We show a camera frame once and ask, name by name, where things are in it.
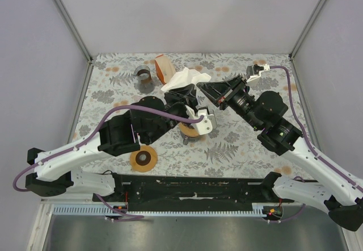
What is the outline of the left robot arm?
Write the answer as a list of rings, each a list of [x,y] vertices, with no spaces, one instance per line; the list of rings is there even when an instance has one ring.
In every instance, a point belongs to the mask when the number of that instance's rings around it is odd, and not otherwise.
[[[120,201],[125,187],[113,175],[86,173],[80,167],[96,160],[137,152],[150,145],[180,122],[192,123],[187,108],[197,106],[193,84],[165,93],[164,100],[147,96],[125,106],[126,112],[112,116],[108,111],[99,125],[83,139],[53,151],[32,148],[28,163],[34,172],[26,176],[25,188],[42,197],[64,193],[92,193]]]

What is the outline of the white paper coffee filter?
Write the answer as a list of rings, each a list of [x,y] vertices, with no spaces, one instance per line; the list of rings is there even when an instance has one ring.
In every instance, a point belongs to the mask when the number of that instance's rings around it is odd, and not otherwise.
[[[181,72],[175,73],[172,78],[161,88],[166,93],[172,89],[196,85],[199,82],[209,82],[212,77],[207,73],[200,73],[195,69],[184,68]]]

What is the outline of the glass carafe brown band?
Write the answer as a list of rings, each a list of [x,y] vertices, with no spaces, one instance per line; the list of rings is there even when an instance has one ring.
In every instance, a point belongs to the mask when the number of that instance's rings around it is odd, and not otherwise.
[[[150,94],[154,91],[155,83],[151,77],[150,68],[146,65],[136,67],[134,76],[137,77],[136,89],[142,94]]]

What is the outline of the glass coffee server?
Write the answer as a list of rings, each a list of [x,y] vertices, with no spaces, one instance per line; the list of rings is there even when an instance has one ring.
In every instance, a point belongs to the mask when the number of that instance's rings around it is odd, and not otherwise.
[[[188,145],[189,143],[196,143],[201,141],[203,136],[190,137],[181,132],[181,137],[183,139],[183,145]]]

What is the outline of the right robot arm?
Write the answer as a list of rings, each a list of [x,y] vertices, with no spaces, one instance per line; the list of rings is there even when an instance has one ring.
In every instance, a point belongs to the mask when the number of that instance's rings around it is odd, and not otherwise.
[[[245,80],[199,82],[197,87],[220,110],[230,107],[255,131],[262,146],[308,172],[317,184],[293,181],[271,172],[260,187],[261,198],[294,200],[326,213],[337,225],[357,231],[362,226],[362,180],[308,144],[303,132],[284,119],[288,107],[279,93],[249,95]]]

